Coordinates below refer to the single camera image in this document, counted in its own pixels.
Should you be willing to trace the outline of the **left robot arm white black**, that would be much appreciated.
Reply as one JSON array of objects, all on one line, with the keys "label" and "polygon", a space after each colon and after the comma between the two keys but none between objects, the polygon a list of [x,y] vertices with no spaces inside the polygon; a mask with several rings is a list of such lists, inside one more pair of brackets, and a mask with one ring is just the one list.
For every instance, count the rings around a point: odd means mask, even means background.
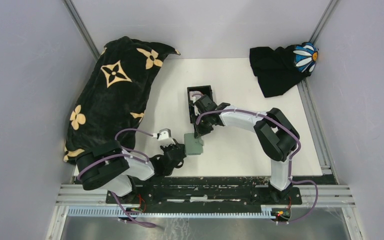
[{"label": "left robot arm white black", "polygon": [[150,181],[170,176],[181,168],[186,148],[176,140],[160,146],[163,154],[142,159],[123,149],[116,140],[89,149],[75,158],[79,171],[77,179],[85,191],[103,189],[115,193],[129,204],[136,200],[138,191],[134,178]]}]

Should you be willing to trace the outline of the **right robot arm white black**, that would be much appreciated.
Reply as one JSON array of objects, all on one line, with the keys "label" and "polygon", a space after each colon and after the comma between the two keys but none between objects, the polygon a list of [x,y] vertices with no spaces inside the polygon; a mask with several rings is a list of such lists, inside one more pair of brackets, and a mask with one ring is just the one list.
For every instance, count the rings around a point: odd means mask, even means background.
[{"label": "right robot arm white black", "polygon": [[196,136],[210,133],[214,126],[236,127],[256,134],[263,152],[270,159],[269,199],[282,204],[293,186],[292,158],[301,150],[300,135],[278,108],[257,112],[223,102],[216,104],[208,95],[191,104]]}]

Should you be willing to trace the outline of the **green leather card holder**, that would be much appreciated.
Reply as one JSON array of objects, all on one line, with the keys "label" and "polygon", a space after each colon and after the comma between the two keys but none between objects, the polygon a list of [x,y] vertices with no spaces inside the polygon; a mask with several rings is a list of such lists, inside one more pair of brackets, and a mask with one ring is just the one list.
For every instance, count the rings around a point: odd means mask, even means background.
[{"label": "green leather card holder", "polygon": [[195,138],[194,133],[185,133],[183,139],[187,156],[197,156],[204,152],[204,141],[200,137]]}]

